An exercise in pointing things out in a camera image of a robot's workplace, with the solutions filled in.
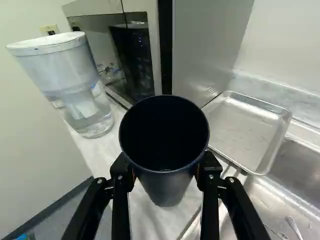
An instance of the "wall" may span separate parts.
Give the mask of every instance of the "wall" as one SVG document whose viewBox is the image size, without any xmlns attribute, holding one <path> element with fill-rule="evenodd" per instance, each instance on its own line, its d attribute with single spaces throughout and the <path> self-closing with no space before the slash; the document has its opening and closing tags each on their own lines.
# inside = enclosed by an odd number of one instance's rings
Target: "wall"
<svg viewBox="0 0 320 240">
<path fill-rule="evenodd" d="M 40 37 L 47 24 L 69 31 L 56 4 L 0 1 L 0 239 L 91 175 L 60 116 L 4 47 Z"/>
<path fill-rule="evenodd" d="M 320 94 L 320 1 L 255 0 L 235 69 Z"/>
</svg>

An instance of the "countertop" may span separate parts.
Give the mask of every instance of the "countertop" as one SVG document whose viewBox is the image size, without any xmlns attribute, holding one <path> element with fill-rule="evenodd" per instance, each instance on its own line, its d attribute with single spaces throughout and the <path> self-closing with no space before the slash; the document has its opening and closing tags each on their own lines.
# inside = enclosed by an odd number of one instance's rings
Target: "countertop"
<svg viewBox="0 0 320 240">
<path fill-rule="evenodd" d="M 95 178 L 110 178 L 110 167 L 121 153 L 118 131 L 126 110 L 112 99 L 110 99 L 110 106 L 115 124 L 105 136 L 86 139 L 67 124 L 74 142 Z M 227 164 L 224 162 L 221 164 L 223 169 L 226 169 Z M 133 240 L 175 240 L 183 235 L 185 228 L 199 212 L 202 192 L 198 190 L 193 178 L 179 205 L 161 208 L 149 199 L 137 180 L 129 194 L 129 201 Z"/>
</svg>

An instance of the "stainless steel sink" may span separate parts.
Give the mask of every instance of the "stainless steel sink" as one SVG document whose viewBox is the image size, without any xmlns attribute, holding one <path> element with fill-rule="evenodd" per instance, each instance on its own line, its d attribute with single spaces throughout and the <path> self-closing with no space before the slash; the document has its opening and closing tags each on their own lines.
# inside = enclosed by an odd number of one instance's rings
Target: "stainless steel sink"
<svg viewBox="0 0 320 240">
<path fill-rule="evenodd" d="M 295 220 L 304 240 L 320 239 L 320 151 L 286 139 L 267 175 L 254 176 L 238 169 L 234 176 L 244 185 L 272 240 L 298 240 L 286 222 L 288 216 Z M 236 240 L 223 204 L 219 219 L 220 239 Z M 200 239 L 200 215 L 182 238 Z"/>
</svg>

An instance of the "metal baking tray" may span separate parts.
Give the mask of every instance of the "metal baking tray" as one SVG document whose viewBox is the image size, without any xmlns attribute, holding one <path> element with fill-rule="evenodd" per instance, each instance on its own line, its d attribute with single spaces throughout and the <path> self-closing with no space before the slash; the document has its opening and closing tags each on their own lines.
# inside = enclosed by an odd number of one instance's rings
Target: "metal baking tray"
<svg viewBox="0 0 320 240">
<path fill-rule="evenodd" d="M 292 118 L 290 111 L 233 91 L 202 108 L 209 148 L 254 175 L 267 174 Z"/>
</svg>

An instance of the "water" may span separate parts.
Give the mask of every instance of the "water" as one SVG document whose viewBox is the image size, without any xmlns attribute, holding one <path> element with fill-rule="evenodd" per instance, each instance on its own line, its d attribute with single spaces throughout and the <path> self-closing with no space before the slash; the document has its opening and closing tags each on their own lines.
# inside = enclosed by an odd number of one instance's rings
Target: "water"
<svg viewBox="0 0 320 240">
<path fill-rule="evenodd" d="M 75 113 L 74 104 L 65 103 L 65 105 L 63 118 L 83 137 L 88 139 L 99 138 L 112 129 L 114 119 L 109 101 L 104 92 L 96 97 L 92 96 L 89 106 L 85 106 L 87 109 L 85 109 L 84 114 L 79 111 Z M 94 110 L 88 113 L 88 108 L 93 108 Z"/>
</svg>

